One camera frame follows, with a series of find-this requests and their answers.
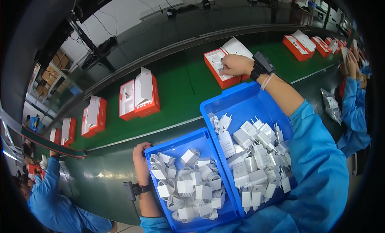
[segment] white wall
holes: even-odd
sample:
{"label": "white wall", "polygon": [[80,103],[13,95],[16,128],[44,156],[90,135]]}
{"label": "white wall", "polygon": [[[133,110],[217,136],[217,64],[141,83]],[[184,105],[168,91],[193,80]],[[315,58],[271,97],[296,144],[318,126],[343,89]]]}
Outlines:
{"label": "white wall", "polygon": [[[150,7],[156,7],[160,4],[165,3],[165,0],[142,0]],[[185,5],[199,3],[200,0],[182,0]],[[112,0],[100,10],[107,14],[113,15],[118,22],[118,34],[128,30],[129,28],[139,24],[139,14],[149,7],[141,3],[138,0]],[[105,28],[111,34],[116,34],[116,22],[113,17],[97,11],[95,15],[99,18]],[[93,43],[98,46],[99,44],[106,41],[110,34],[108,34],[103,26],[99,23],[95,16],[89,17],[83,24],[80,24],[83,31],[91,38]],[[71,35],[73,39],[78,38],[77,33]],[[68,38],[62,48],[70,56],[74,62],[77,62],[81,57],[87,54],[87,49],[83,44],[77,43],[75,40]]]}

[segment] wrist-worn scanner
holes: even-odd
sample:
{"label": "wrist-worn scanner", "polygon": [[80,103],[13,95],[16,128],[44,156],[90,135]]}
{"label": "wrist-worn scanner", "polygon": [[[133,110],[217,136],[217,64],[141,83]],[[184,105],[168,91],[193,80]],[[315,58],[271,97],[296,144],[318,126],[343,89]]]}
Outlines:
{"label": "wrist-worn scanner", "polygon": [[151,191],[150,185],[142,186],[139,184],[132,184],[131,181],[123,182],[123,185],[126,188],[128,198],[131,201],[136,201],[136,196],[139,196],[144,192]]}

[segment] hand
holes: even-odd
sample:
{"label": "hand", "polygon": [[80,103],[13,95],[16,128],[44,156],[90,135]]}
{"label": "hand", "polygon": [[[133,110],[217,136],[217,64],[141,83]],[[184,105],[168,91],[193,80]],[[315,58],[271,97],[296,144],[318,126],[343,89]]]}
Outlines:
{"label": "hand", "polygon": [[353,48],[353,54],[354,54],[354,57],[356,58],[357,62],[359,62],[360,61],[360,56],[359,56],[358,50]]}
{"label": "hand", "polygon": [[349,54],[346,56],[346,75],[356,79],[356,65],[354,64],[354,61],[355,60]]}
{"label": "hand", "polygon": [[138,144],[132,152],[138,184],[142,186],[149,184],[150,170],[148,169],[146,158],[143,157],[144,150],[148,148],[151,148],[151,143],[144,142]]}
{"label": "hand", "polygon": [[57,155],[57,153],[55,151],[52,151],[52,150],[49,151],[49,156],[50,157],[51,156],[56,156],[56,155]]}
{"label": "hand", "polygon": [[251,71],[254,69],[254,60],[242,55],[228,54],[223,57],[222,60],[223,70],[221,75],[243,75],[250,76]]}

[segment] open box lid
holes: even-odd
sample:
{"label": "open box lid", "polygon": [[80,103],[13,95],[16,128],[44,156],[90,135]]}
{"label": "open box lid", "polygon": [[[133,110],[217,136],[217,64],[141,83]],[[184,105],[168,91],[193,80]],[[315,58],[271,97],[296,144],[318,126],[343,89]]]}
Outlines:
{"label": "open box lid", "polygon": [[90,125],[97,124],[97,115],[99,113],[99,106],[100,106],[100,97],[92,95],[90,104],[88,106],[87,117],[86,117],[88,124]]}
{"label": "open box lid", "polygon": [[62,139],[69,139],[70,122],[71,122],[70,118],[64,118],[63,119]]}
{"label": "open box lid", "polygon": [[297,30],[295,33],[292,34],[293,37],[295,37],[302,45],[304,45],[307,49],[310,50],[310,52],[313,52],[315,50],[315,43],[310,40],[308,36],[306,36],[303,32],[300,30]]}
{"label": "open box lid", "polygon": [[253,54],[235,37],[232,37],[222,47],[227,54],[238,54],[253,59]]}
{"label": "open box lid", "polygon": [[135,79],[135,107],[152,101],[151,71],[141,67],[141,73]]}

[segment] blue lab coat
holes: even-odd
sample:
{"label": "blue lab coat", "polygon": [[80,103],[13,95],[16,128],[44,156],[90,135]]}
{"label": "blue lab coat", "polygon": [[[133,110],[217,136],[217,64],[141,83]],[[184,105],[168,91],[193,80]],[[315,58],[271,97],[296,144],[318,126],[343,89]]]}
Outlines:
{"label": "blue lab coat", "polygon": [[360,89],[361,81],[346,78],[342,97],[342,121],[348,127],[337,143],[346,158],[365,149],[370,143],[365,120],[365,90]]}
{"label": "blue lab coat", "polygon": [[[345,155],[306,101],[290,120],[294,131],[289,142],[291,169],[297,188],[282,203],[209,232],[327,232],[334,226],[348,198]],[[141,221],[145,233],[172,232],[163,217],[141,217]]]}
{"label": "blue lab coat", "polygon": [[44,180],[36,180],[30,192],[27,204],[31,213],[45,227],[61,233],[82,233],[87,231],[85,228],[94,233],[109,232],[112,229],[110,220],[82,210],[58,194],[59,168],[58,160],[51,157]]}

